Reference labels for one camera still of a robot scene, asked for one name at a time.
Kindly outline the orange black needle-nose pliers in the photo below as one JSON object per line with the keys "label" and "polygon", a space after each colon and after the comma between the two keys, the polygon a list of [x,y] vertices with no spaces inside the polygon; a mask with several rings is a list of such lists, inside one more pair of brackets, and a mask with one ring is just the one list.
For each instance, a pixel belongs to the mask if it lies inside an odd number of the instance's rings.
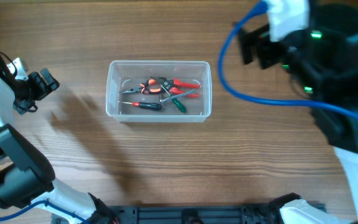
{"label": "orange black needle-nose pliers", "polygon": [[151,78],[151,79],[148,79],[147,81],[141,83],[140,87],[122,90],[119,93],[141,93],[144,95],[158,95],[158,94],[164,93],[165,90],[162,87],[150,88],[152,85],[157,85],[157,84],[158,84],[158,82],[155,79]]}

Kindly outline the red handled snips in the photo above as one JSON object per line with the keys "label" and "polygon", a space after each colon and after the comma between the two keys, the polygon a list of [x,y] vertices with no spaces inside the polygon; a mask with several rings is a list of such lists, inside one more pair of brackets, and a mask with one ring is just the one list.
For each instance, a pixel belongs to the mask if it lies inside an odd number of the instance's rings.
{"label": "red handled snips", "polygon": [[172,95],[179,95],[181,93],[184,93],[184,91],[180,90],[180,88],[199,89],[201,87],[200,84],[185,83],[177,78],[167,79],[165,77],[158,77],[153,79],[158,82],[158,85],[160,87],[161,85],[163,85]]}

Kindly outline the silver L-shaped socket wrench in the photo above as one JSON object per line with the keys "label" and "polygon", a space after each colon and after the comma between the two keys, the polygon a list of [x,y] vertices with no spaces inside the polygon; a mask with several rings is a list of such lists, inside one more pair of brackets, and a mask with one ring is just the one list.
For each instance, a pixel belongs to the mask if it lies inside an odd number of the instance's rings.
{"label": "silver L-shaped socket wrench", "polygon": [[191,90],[191,91],[187,91],[187,92],[184,92],[184,93],[181,93],[179,95],[172,95],[172,96],[169,96],[168,98],[164,98],[163,95],[159,95],[159,103],[163,104],[165,103],[166,101],[168,100],[173,100],[173,99],[176,99],[176,98],[179,98],[179,97],[183,97],[183,96],[187,96],[187,95],[190,95],[190,94],[194,94],[196,93],[195,90]]}

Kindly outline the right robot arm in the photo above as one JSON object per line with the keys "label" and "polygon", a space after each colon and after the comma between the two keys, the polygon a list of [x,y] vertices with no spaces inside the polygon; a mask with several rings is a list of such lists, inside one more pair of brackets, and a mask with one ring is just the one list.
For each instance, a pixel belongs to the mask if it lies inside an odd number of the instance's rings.
{"label": "right robot arm", "polygon": [[234,24],[244,63],[277,63],[303,88],[304,100],[240,98],[305,106],[346,174],[358,222],[358,10],[316,1],[260,1]]}

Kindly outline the black red handled screwdriver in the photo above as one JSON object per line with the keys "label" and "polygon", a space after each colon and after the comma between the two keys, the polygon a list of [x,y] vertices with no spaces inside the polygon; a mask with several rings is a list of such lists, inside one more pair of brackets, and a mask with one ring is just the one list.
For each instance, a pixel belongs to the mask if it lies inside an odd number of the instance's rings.
{"label": "black red handled screwdriver", "polygon": [[162,105],[160,103],[148,103],[148,102],[125,102],[120,101],[119,103],[132,105],[137,108],[141,108],[144,110],[152,110],[152,111],[160,111],[162,110]]}

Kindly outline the clear plastic container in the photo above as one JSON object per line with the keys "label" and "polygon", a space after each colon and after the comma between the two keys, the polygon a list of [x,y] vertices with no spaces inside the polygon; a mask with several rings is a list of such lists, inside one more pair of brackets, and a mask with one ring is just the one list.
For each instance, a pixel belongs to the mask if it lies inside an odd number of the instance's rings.
{"label": "clear plastic container", "polygon": [[[159,95],[141,93],[119,93],[122,90],[140,87],[151,77],[177,78],[185,83],[200,84],[196,93],[178,100],[187,109],[182,113],[171,100],[162,105],[162,110],[152,111],[119,103],[148,102],[159,103]],[[106,84],[106,114],[119,122],[152,123],[201,123],[212,113],[213,84],[211,67],[205,61],[174,60],[115,60],[110,63]]]}

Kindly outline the green handled screwdriver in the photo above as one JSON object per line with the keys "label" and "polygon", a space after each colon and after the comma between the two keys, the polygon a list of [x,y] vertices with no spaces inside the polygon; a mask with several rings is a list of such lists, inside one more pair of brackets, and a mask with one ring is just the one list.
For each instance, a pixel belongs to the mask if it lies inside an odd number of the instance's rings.
{"label": "green handled screwdriver", "polygon": [[163,95],[159,96],[159,102],[160,104],[164,104],[166,101],[171,100],[173,102],[173,104],[182,112],[182,113],[186,113],[187,109],[185,107],[185,105],[183,105],[178,99],[174,98],[173,95],[171,93],[168,92],[168,90],[161,85],[162,89],[169,95],[168,98],[164,98]]}

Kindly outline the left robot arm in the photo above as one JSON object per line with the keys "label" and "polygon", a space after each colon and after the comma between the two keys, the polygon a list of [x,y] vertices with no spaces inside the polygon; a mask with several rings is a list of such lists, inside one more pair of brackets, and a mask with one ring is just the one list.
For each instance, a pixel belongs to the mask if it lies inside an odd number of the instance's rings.
{"label": "left robot arm", "polygon": [[120,223],[100,199],[58,180],[47,158],[14,127],[14,113],[35,113],[36,101],[59,86],[46,68],[29,73],[0,52],[0,208],[19,209],[6,220],[39,208],[68,223]]}

